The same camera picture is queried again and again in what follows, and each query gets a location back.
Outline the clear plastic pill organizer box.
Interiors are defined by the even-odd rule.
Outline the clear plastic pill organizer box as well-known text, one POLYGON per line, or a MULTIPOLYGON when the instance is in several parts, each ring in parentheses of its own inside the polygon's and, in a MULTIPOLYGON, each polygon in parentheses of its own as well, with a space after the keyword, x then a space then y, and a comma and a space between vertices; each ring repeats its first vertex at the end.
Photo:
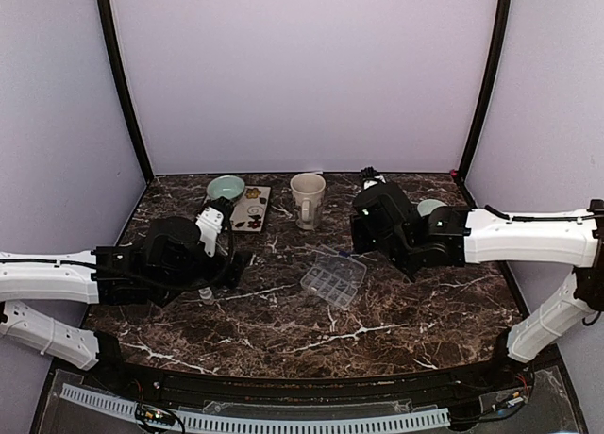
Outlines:
POLYGON ((314 252, 315 261, 301 278, 301 287, 336 309, 348 310, 363 283, 366 266, 325 245, 314 252))

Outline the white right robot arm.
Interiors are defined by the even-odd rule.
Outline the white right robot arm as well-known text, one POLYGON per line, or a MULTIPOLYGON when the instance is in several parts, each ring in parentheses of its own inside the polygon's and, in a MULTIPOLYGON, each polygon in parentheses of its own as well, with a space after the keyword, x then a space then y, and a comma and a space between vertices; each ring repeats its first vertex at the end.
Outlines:
POLYGON ((407 276, 435 267, 495 261, 570 266, 561 286, 524 321, 502 333, 481 381, 504 389, 518 364, 533 361, 576 323, 603 311, 603 202, 546 214, 504 213, 490 206, 413 204, 393 182, 374 177, 353 200, 353 247, 378 251, 407 276))

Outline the small white bottle cap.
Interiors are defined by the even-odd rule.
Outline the small white bottle cap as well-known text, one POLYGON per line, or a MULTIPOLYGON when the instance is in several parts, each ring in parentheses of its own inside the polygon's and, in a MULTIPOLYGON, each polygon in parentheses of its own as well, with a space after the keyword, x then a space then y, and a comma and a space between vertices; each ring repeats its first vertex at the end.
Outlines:
POLYGON ((204 305, 212 305, 215 302, 213 291, 209 287, 199 289, 198 295, 199 295, 200 301, 204 305))

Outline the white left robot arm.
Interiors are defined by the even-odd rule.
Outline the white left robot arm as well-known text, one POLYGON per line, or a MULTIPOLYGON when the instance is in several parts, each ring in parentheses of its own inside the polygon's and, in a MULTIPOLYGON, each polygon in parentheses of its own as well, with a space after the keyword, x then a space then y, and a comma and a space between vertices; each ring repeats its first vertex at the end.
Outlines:
POLYGON ((165 307, 184 292, 236 287, 251 257, 236 250, 234 234, 221 220, 182 217, 153 221, 145 236, 129 245, 66 255, 4 253, 1 333, 80 370, 95 370, 111 391, 126 392, 133 373, 122 363, 115 336, 66 325, 27 301, 165 307))

